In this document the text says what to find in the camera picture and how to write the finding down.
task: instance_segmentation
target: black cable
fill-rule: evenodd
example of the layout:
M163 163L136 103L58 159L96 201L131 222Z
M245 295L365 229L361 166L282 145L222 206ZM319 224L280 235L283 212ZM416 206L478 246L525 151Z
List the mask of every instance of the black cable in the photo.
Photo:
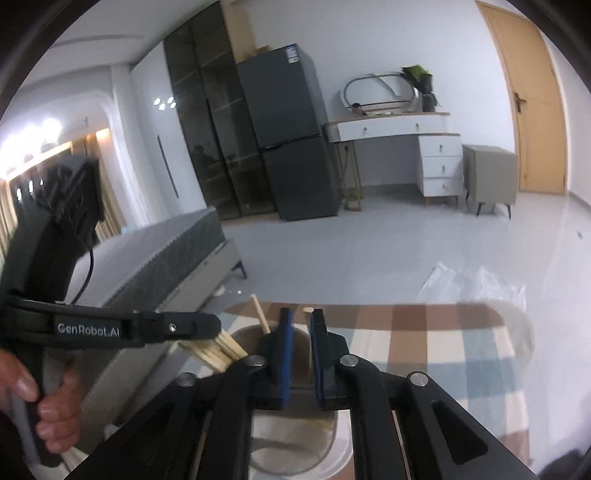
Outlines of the black cable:
M92 247L89 247L88 253L90 255L90 268L88 269L88 275L86 276L86 280L84 281L84 285L82 285L82 288L78 292L78 295L76 295L74 297L74 300L72 300L72 305L76 305L76 302L78 300L80 300L80 297L82 296L82 294L86 290L86 287L90 283L90 278L92 276L92 271L95 269L95 255L94 255L94 253L92 251Z

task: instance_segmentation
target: refrigerator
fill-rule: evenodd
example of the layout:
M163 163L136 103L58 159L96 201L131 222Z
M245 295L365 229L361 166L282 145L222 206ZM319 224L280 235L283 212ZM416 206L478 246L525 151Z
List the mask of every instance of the refrigerator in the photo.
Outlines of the refrigerator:
M337 215L339 168L312 59L294 44L239 63L238 73L281 219Z

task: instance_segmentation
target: floor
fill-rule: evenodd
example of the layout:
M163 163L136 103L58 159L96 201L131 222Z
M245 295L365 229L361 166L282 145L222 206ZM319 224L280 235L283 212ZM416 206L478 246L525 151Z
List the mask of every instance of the floor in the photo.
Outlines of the floor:
M533 468L591 444L591 211L572 197L520 194L513 220L503 206L479 218L460 201L431 205L416 193L382 194L363 212L225 228L248 271L206 308L246 301L393 304L415 301L439 262L484 266L525 284L536 351L523 382Z

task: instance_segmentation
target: plaid tablecloth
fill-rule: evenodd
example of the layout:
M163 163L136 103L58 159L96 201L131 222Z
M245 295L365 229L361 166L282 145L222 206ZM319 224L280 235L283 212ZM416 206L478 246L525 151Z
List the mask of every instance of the plaid tablecloth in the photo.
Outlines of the plaid tablecloth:
M327 306L261 303L269 322L282 307L305 324L304 307L324 309L329 330L345 337L351 353L381 370L429 374L509 450L529 464L528 415L503 318L484 304ZM257 322L251 302L220 315L230 333ZM353 479L352 462L337 477Z

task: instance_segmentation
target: wooden chopstick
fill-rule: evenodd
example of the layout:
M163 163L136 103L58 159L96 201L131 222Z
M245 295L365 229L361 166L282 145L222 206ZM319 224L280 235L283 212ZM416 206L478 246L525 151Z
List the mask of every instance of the wooden chopstick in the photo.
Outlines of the wooden chopstick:
M262 331L267 333L271 333L271 329L269 328L269 324L267 323L267 319L265 318L265 314L262 311L261 304L258 303L258 298L253 293L251 295L252 301L255 304L256 314L259 317L259 322L261 322Z

